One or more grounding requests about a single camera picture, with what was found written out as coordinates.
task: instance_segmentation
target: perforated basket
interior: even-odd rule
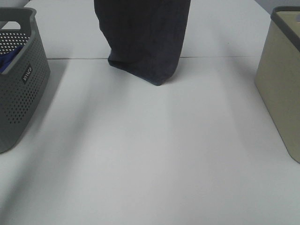
[[[0,153],[12,148],[31,119],[44,92],[50,69],[32,8],[0,7],[0,21],[19,30],[0,30],[0,55],[23,45],[0,73]]]

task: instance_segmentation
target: plastic container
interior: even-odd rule
[[[271,15],[255,83],[293,159],[300,162],[300,7]]]
[[[50,74],[32,8],[0,7],[0,21],[14,21],[19,30],[0,30],[0,55],[23,45],[0,73],[0,153],[12,148],[30,121]]]

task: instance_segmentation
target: white tabletop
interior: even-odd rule
[[[254,85],[259,57],[181,59],[156,87],[106,60],[50,60],[0,155],[1,225],[299,225],[300,166]]]
[[[32,0],[48,58],[107,58],[93,0]],[[193,0],[182,57],[260,56],[270,15],[254,0]]]

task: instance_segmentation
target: basket handle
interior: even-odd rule
[[[0,7],[0,21],[13,21],[20,24],[20,31],[28,33],[34,29],[36,10],[33,8]]]

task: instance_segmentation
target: label on basket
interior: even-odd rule
[[[32,73],[32,66],[29,64],[29,66],[27,67],[27,69],[25,70],[25,73],[23,74],[23,76],[22,76],[22,81],[23,81],[23,83],[24,84],[26,84],[27,83],[27,81],[28,81],[28,79],[29,79],[29,77],[30,77],[30,75],[31,75],[31,73]]]

